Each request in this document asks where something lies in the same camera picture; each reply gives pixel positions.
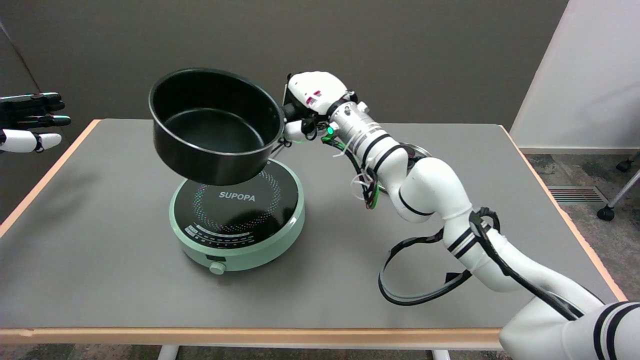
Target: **carpet floor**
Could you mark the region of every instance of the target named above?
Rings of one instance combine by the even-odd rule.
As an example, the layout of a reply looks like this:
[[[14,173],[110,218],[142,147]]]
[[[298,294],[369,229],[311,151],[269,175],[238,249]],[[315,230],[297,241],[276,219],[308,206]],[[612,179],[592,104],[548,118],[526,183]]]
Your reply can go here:
[[[613,199],[631,174],[615,169],[625,156],[530,155],[529,162],[545,184],[596,186]],[[635,186],[616,206],[616,217],[605,222],[596,217],[598,206],[567,205],[571,216],[587,242],[600,256],[611,276],[630,300],[640,299],[640,189]],[[41,344],[0,347],[2,360],[146,360],[155,359],[159,346]],[[452,351],[452,360],[503,360],[502,352]],[[298,350],[180,347],[178,360],[427,360],[428,351],[388,350]]]

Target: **table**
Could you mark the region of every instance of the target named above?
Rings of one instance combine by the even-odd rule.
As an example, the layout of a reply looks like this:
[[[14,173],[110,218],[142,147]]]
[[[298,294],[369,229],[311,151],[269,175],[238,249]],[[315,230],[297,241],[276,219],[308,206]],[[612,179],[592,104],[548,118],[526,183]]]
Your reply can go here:
[[[605,302],[625,299],[504,128],[383,126],[452,165],[522,252]],[[0,342],[500,348],[500,328],[531,299],[524,290],[498,294],[471,278],[421,306],[383,299],[387,251],[442,221],[406,223],[387,198],[366,210],[336,152],[314,142],[278,155],[304,186],[303,232],[276,261],[218,277],[172,233],[182,179],[155,153],[152,121],[94,120],[0,227]],[[442,245],[421,245],[396,257],[388,279],[422,291],[462,269]]]

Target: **gray tabletop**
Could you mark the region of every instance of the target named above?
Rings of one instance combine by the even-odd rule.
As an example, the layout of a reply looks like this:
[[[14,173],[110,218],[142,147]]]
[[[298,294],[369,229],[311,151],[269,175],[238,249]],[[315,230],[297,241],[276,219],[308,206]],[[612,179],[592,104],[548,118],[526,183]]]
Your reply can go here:
[[[212,275],[173,235],[168,205],[182,179],[156,155],[151,125],[99,122],[0,238],[1,328],[494,328],[531,298],[471,278],[427,304],[388,303],[377,287],[387,251],[442,221],[406,223],[387,198],[366,210],[349,188],[349,161],[319,142],[277,157],[305,189],[307,219],[294,245],[260,268]],[[448,162],[521,251],[616,301],[501,127],[384,126]],[[388,274],[398,290],[418,292],[462,269],[441,244],[417,245]]]

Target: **supopa logo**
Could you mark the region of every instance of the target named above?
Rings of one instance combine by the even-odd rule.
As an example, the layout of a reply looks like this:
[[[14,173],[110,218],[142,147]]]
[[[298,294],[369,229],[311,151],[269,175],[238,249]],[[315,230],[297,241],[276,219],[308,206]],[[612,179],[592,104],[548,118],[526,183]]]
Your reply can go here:
[[[237,200],[255,202],[255,196],[254,195],[249,195],[249,194],[246,194],[246,193],[220,192],[220,195],[218,195],[218,197],[224,197],[226,199],[237,199]]]

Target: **wooden table edge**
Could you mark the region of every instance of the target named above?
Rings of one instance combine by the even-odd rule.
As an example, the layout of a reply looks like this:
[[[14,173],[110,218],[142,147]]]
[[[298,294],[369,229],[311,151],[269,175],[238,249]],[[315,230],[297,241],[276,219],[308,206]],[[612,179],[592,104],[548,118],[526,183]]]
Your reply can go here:
[[[0,224],[0,238],[31,204],[58,170],[76,151],[100,120],[93,120],[64,152],[29,194]],[[613,281],[598,255],[582,237],[571,218],[559,207],[545,183],[522,154],[509,133],[500,126],[534,174],[572,233],[587,252],[605,282],[620,301],[626,296]],[[118,343],[118,344],[235,344],[235,345],[376,345],[403,348],[500,348],[500,329],[210,329],[210,328],[38,328],[0,329],[0,343]]]
[[[0,343],[219,344],[266,347],[500,349],[500,329],[2,329]]]
[[[69,146],[69,148],[60,156],[53,166],[47,171],[47,173],[40,179],[40,181],[36,184],[36,186],[31,189],[31,191],[25,196],[25,198],[20,201],[20,204],[9,214],[9,217],[0,224],[0,238],[4,236],[4,234],[9,230],[11,225],[18,220],[18,217],[24,212],[24,210],[31,204],[33,199],[38,196],[38,194],[47,186],[47,183],[56,175],[58,170],[62,167],[62,165],[67,162],[69,157],[76,151],[76,149],[80,146],[80,144],[84,141],[84,139],[91,133],[91,131],[95,128],[95,126],[100,122],[100,120],[93,120],[89,123],[89,125],[83,130],[82,133],[76,138],[76,140]]]
[[[602,276],[604,281],[607,283],[607,285],[609,285],[609,288],[614,293],[614,295],[616,296],[618,301],[627,301],[628,300],[627,296],[622,292],[620,287],[613,280],[613,278],[611,277],[611,274],[609,273],[607,268],[602,263],[602,260],[600,260],[600,257],[598,256],[598,254],[596,254],[596,252],[593,250],[591,245],[589,245],[589,243],[584,239],[582,234],[580,234],[580,231],[578,230],[578,228],[573,223],[573,220],[571,219],[569,214],[567,214],[565,210],[562,210],[562,208],[560,208],[560,205],[557,203],[557,201],[555,200],[554,196],[551,194],[551,192],[547,188],[546,184],[544,183],[544,181],[542,181],[542,178],[533,169],[533,166],[531,166],[531,164],[529,163],[529,160],[527,160],[527,158],[524,156],[522,151],[520,151],[520,148],[518,148],[518,146],[516,145],[515,141],[513,141],[513,138],[511,137],[511,135],[509,135],[509,132],[507,131],[507,129],[505,129],[504,126],[502,126],[502,125],[500,125],[500,127],[502,128],[504,133],[507,135],[509,140],[511,140],[511,143],[513,144],[513,147],[516,148],[516,150],[518,151],[518,153],[520,154],[520,156],[522,157],[524,162],[529,167],[529,170],[531,170],[531,173],[533,174],[533,176],[536,178],[536,180],[538,180],[540,186],[542,186],[542,188],[544,189],[545,193],[547,193],[547,196],[549,197],[549,200],[551,200],[551,202],[556,207],[556,209],[558,210],[560,215],[562,215],[562,218],[564,219],[564,222],[566,222],[567,226],[569,227],[569,229],[571,230],[571,232],[575,236],[576,240],[578,240],[578,243],[580,243],[580,246],[582,246],[584,251],[587,253],[587,256],[589,256],[589,259],[591,260],[591,262],[596,266],[596,269],[598,269],[598,272],[600,272],[600,275]]]

